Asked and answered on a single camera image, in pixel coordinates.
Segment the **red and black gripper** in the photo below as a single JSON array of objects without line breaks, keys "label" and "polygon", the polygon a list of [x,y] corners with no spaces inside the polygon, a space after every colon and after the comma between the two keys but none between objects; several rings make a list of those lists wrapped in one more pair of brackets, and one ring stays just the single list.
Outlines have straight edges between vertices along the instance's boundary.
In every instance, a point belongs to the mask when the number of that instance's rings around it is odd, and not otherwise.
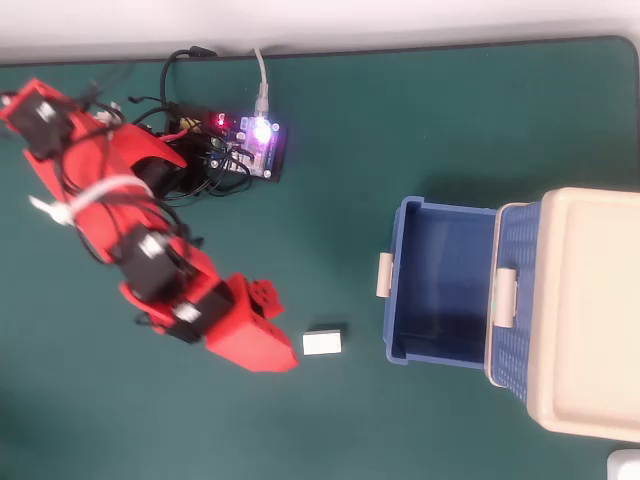
[{"label": "red and black gripper", "polygon": [[299,364],[288,337],[258,320],[258,315],[274,319],[284,312],[269,280],[250,281],[235,274],[197,300],[144,302],[130,287],[122,284],[120,290],[139,309],[138,325],[189,344],[203,340],[209,351],[250,372],[284,373]]}]

